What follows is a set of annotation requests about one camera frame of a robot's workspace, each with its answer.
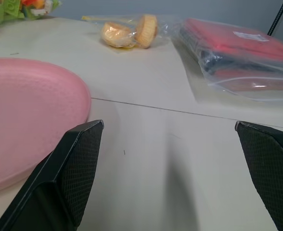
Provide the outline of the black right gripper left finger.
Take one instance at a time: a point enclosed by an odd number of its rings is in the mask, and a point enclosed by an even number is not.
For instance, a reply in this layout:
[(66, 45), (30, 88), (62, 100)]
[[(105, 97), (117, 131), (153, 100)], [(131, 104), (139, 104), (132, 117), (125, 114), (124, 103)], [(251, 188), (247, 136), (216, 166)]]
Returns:
[(104, 123), (67, 131), (0, 218), (0, 231), (75, 231), (95, 178)]

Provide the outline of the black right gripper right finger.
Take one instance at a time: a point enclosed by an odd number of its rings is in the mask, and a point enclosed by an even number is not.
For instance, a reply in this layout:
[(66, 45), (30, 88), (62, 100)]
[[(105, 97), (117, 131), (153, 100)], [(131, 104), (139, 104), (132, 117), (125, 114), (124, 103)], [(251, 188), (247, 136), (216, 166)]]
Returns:
[(283, 231), (283, 131), (237, 121), (235, 125), (254, 187), (277, 230)]

